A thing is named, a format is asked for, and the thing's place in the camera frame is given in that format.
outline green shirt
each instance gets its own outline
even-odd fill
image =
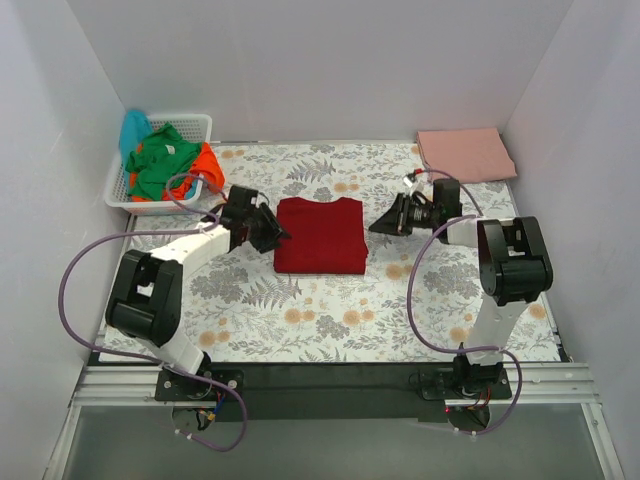
[[[155,201],[162,200],[167,180],[188,172],[202,150],[202,143],[187,142],[170,123],[146,137],[142,146],[140,153],[131,152],[127,161],[127,172],[138,174],[129,195]],[[176,180],[171,188],[179,187],[183,181]]]

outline gray floor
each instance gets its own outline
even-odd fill
[[[519,406],[475,442],[412,420],[256,421],[226,454],[176,437],[169,415],[164,407],[83,408],[65,478],[603,478],[579,405]],[[228,441],[237,428],[213,425],[206,436]]]

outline floral tablecloth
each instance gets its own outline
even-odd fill
[[[420,166],[413,144],[251,145],[215,148],[228,184],[264,192],[275,211],[282,198],[329,202],[361,200],[364,227],[402,191],[402,177]],[[485,215],[513,216],[504,182],[469,186]],[[207,194],[201,207],[217,199]],[[464,212],[473,212],[468,199]],[[198,216],[138,217],[135,230],[180,229]],[[249,244],[200,269],[183,286],[182,324],[214,361],[226,362],[402,362],[443,361],[407,322],[407,277],[429,231],[406,238],[366,231],[364,276],[279,275],[273,252],[260,255]],[[167,238],[134,238],[148,250]],[[419,328],[432,342],[455,347],[464,340],[481,304],[477,252],[436,242],[419,270],[414,293]],[[104,344],[143,352],[137,342],[108,328]],[[559,360],[541,302],[522,315],[509,342],[523,361]],[[101,355],[101,360],[119,360]]]

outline folded red shirt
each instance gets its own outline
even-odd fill
[[[282,246],[276,249],[273,262],[276,272],[364,274],[369,250],[364,241],[362,202],[285,198],[276,216],[292,237],[280,240]]]

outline black mounting plate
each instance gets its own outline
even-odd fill
[[[253,420],[417,418],[445,423],[444,400],[461,395],[452,384],[451,363],[214,363],[206,371],[222,383],[237,382]],[[491,398],[511,398],[503,378],[491,386]],[[194,406],[216,399],[215,394],[190,398],[181,380],[160,372],[155,399]],[[171,384],[165,388],[167,381]],[[231,401],[216,421],[241,418],[238,402]]]

